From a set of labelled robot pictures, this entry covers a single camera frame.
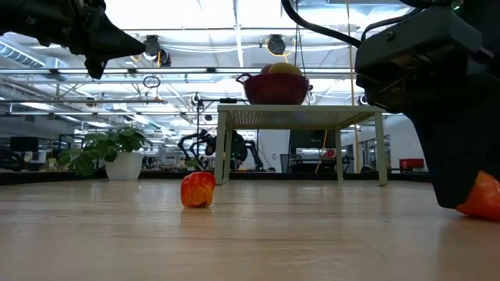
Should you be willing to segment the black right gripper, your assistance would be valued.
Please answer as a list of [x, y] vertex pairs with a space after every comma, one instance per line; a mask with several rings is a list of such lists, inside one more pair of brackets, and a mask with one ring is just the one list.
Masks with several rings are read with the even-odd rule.
[[[448, 7], [435, 6], [410, 16], [359, 46], [357, 85], [370, 105], [400, 113], [419, 101], [436, 98], [445, 82], [484, 74], [497, 62], [482, 33]], [[486, 123], [482, 170], [499, 178], [499, 112], [408, 111], [423, 149], [438, 204], [455, 209], [468, 198], [480, 155], [469, 145], [472, 129]]]

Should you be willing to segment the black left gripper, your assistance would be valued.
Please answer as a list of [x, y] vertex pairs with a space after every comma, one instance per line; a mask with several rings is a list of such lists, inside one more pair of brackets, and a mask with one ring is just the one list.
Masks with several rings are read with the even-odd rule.
[[[102, 0], [23, 1], [23, 34], [36, 38], [45, 47], [60, 44], [73, 54], [92, 53], [100, 59], [143, 53], [145, 44], [116, 27], [105, 10], [106, 4]], [[89, 36], [84, 30], [86, 12], [89, 12]], [[84, 64], [91, 78], [102, 78], [105, 60], [86, 58]]]

